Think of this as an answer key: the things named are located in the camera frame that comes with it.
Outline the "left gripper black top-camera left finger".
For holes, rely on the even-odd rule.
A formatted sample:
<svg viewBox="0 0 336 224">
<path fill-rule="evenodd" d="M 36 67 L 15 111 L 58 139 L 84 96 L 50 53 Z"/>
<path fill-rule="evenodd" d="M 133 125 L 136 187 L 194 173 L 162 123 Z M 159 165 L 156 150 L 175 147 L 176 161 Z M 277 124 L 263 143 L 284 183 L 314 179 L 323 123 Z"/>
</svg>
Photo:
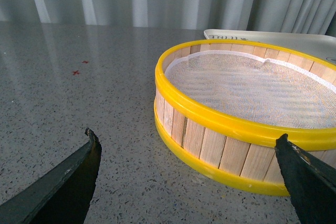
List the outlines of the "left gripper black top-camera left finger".
<svg viewBox="0 0 336 224">
<path fill-rule="evenodd" d="M 101 161 L 98 137 L 1 205 L 1 223 L 84 223 Z"/>
</svg>

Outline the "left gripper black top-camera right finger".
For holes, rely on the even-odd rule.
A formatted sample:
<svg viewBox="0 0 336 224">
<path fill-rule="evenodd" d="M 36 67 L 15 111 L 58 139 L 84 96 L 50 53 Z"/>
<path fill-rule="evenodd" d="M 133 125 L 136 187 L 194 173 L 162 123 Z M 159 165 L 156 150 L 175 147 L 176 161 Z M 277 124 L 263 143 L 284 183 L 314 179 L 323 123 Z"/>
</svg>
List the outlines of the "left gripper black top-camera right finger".
<svg viewBox="0 0 336 224">
<path fill-rule="evenodd" d="M 276 158 L 301 223 L 335 223 L 335 168 L 288 140 L 276 139 Z"/>
</svg>

